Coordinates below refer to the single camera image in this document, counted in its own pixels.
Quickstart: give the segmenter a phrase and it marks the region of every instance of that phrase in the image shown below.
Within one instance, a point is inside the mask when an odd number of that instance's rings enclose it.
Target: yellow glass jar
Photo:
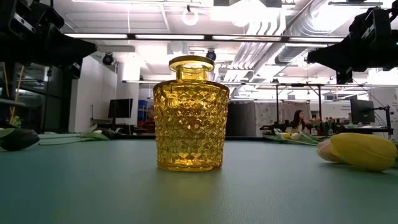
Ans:
[[[158,167],[194,172],[221,167],[228,87],[208,81],[214,69],[208,58],[181,56],[169,67],[177,79],[154,87]]]

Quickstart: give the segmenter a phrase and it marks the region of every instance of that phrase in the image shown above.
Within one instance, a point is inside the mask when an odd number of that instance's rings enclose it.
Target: security camera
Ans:
[[[213,61],[215,61],[216,60],[216,53],[214,52],[214,50],[212,50],[212,49],[208,50],[207,54],[206,54],[206,58],[212,59]]]
[[[112,53],[105,53],[105,56],[102,58],[102,63],[104,63],[104,65],[112,65],[113,61]]]

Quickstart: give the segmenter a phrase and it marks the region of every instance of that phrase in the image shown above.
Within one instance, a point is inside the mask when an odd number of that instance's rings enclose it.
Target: computer monitor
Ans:
[[[351,119],[353,123],[373,123],[373,101],[350,99]]]
[[[132,99],[111,100],[109,104],[109,118],[130,118]]]

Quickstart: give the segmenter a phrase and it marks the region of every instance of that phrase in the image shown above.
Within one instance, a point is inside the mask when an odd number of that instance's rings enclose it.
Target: tabletop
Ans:
[[[226,141],[220,170],[157,169],[154,140],[0,152],[0,223],[396,223],[398,170]]]

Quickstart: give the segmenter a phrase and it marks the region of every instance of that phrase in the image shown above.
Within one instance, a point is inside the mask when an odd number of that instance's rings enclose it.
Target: woman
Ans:
[[[294,119],[293,119],[293,131],[294,132],[299,132],[303,131],[305,128],[305,122],[304,122],[304,111],[302,110],[297,110],[294,113]]]

